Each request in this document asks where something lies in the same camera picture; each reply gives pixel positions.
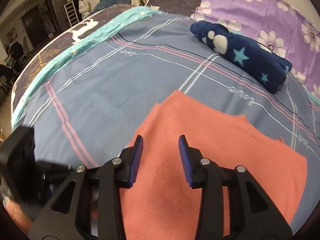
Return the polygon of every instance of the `white rack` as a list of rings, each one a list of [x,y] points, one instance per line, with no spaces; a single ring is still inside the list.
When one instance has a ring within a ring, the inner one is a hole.
[[[73,2],[69,2],[63,6],[63,12],[68,20],[69,27],[79,23],[78,15],[76,13],[76,8]]]

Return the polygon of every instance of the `orange fabric corner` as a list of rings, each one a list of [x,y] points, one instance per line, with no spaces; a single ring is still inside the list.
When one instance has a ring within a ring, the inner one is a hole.
[[[175,91],[152,109],[130,145],[139,134],[144,149],[137,181],[130,190],[121,189],[128,240],[194,239],[201,190],[192,190],[185,180],[178,149],[182,134],[219,166],[244,165],[291,222],[304,191],[307,160],[243,116],[218,112]],[[224,214],[228,234],[228,210]]]

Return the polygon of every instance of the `coral ribbed fabric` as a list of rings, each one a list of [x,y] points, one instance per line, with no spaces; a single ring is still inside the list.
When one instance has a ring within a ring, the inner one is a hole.
[[[195,238],[201,190],[192,190],[185,180],[178,149],[182,134],[190,147],[219,166],[245,166],[291,222],[305,187],[307,161],[281,140],[261,134],[245,116],[218,112],[175,91],[154,106],[130,145],[139,134],[144,149],[137,181],[133,188],[121,190],[128,240]]]

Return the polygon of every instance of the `blue fluffy cushion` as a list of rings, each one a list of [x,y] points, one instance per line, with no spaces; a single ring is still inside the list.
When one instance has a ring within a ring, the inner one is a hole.
[[[246,36],[231,33],[220,24],[193,23],[191,32],[199,41],[254,77],[269,92],[275,93],[292,64],[264,45]]]

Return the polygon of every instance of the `black line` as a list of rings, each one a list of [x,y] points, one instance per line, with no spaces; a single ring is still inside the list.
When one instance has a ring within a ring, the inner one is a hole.
[[[199,57],[201,57],[201,58],[203,58],[203,59],[207,59],[207,58],[205,58],[205,57],[203,57],[203,56],[201,56],[201,55],[198,55],[198,54],[196,54],[196,53],[193,53],[193,52],[190,52],[190,51],[184,50],[184,49],[178,49],[178,48],[175,48],[175,47],[170,46],[170,45],[168,45],[168,44],[156,44],[156,45],[153,45],[153,44],[139,43],[139,42],[135,42],[135,41],[128,41],[128,40],[126,40],[119,32],[118,32],[118,34],[120,35],[120,37],[121,37],[122,39],[124,39],[124,40],[127,41],[127,42],[132,42],[132,43],[136,43],[136,44],[140,44],[140,45],[146,45],[146,46],[168,46],[168,47],[170,47],[170,48],[177,49],[177,50],[181,50],[181,51],[184,51],[184,52],[188,52],[188,53],[191,53],[191,54],[193,54],[193,55],[199,56]],[[217,62],[213,62],[213,61],[210,60],[210,59],[209,59],[209,61],[211,61],[211,62],[214,63],[214,64],[218,64],[218,65],[226,68],[227,70],[229,70],[229,71],[237,74],[238,76],[240,76],[240,77],[242,77],[242,78],[245,78],[245,79],[249,80],[250,82],[258,85],[259,87],[261,87],[261,88],[263,88],[263,89],[265,90],[265,88],[264,88],[263,86],[261,86],[260,84],[252,81],[251,79],[249,79],[249,78],[247,78],[247,77],[241,76],[239,73],[237,73],[237,72],[235,72],[235,71],[233,71],[233,70],[225,67],[224,65],[222,65],[222,64],[220,64],[220,63],[217,63]],[[304,121],[300,118],[300,116],[298,116],[297,113],[294,113],[294,112],[291,111],[288,107],[286,107],[284,104],[282,104],[282,103],[276,98],[276,96],[275,96],[274,94],[270,93],[270,95],[273,95],[273,97],[278,101],[278,103],[280,103],[282,106],[284,106],[284,107],[285,107],[288,111],[290,111],[292,114],[295,114],[295,115],[302,121],[302,124],[310,130],[309,132],[310,132],[310,133],[313,135],[313,137],[315,138],[316,144],[318,145],[318,147],[320,147],[320,145],[318,144],[318,141],[317,141],[315,135],[313,134],[313,131],[311,130],[311,128],[310,128],[309,126],[307,126],[307,125],[304,123]]]

